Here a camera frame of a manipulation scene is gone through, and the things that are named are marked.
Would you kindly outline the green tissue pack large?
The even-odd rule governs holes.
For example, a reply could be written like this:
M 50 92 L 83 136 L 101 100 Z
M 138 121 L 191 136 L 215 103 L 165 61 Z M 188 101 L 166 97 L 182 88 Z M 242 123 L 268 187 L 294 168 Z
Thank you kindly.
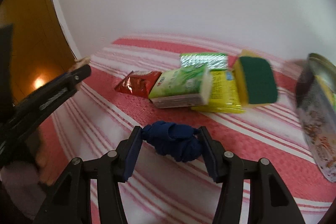
M 212 83 L 207 65 L 180 67 L 163 72 L 148 98 L 160 109 L 203 106 L 209 102 Z

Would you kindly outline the silver green foil packet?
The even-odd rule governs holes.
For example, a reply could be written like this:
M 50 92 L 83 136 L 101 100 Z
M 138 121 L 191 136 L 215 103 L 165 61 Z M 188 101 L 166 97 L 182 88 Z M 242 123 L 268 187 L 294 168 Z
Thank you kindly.
M 224 71 L 228 69 L 228 56 L 225 53 L 181 53 L 180 63 L 182 67 L 191 65 L 207 65 L 209 70 Z

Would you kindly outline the red foil snack packet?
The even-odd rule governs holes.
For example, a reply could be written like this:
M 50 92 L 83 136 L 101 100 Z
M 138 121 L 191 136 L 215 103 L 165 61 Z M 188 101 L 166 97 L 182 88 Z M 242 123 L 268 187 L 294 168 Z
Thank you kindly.
M 119 93 L 148 98 L 161 74 L 159 71 L 132 71 L 116 85 L 114 90 Z

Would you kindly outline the yellow green sponge on cloth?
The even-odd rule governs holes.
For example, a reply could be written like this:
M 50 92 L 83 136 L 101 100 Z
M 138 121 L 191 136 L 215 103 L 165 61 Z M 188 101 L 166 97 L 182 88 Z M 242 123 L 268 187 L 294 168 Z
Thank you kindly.
M 270 63 L 248 50 L 242 50 L 232 69 L 241 105 L 244 108 L 277 102 L 277 85 Z

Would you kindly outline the round metal cookie tin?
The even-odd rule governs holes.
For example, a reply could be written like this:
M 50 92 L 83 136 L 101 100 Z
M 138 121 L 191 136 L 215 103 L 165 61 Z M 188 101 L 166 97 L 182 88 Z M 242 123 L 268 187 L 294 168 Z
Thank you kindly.
M 311 53 L 295 87 L 297 114 L 322 174 L 335 182 L 335 65 Z

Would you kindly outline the yellow snack bag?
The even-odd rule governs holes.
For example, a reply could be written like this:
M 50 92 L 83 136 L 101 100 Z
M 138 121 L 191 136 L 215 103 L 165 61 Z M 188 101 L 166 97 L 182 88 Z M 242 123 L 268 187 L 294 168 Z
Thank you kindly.
M 209 113 L 244 113 L 235 77 L 231 71 L 211 71 L 213 85 L 207 105 L 191 107 L 192 110 Z

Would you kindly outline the white wrapped candy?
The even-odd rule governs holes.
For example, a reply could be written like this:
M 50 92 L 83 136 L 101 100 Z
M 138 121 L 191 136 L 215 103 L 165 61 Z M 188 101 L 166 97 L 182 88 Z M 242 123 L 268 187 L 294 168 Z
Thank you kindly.
M 75 60 L 75 64 L 70 67 L 69 72 L 75 71 L 78 68 L 81 68 L 84 65 L 88 65 L 91 60 L 90 56 L 84 57 L 82 59 Z

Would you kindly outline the dark blue knotted cloth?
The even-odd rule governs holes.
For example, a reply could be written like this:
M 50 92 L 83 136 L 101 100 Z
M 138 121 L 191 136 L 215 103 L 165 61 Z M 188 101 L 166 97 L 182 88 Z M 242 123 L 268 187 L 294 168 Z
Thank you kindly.
M 155 148 L 157 154 L 169 155 L 176 162 L 189 162 L 202 154 L 198 133 L 198 129 L 186 124 L 157 121 L 142 129 L 142 138 Z

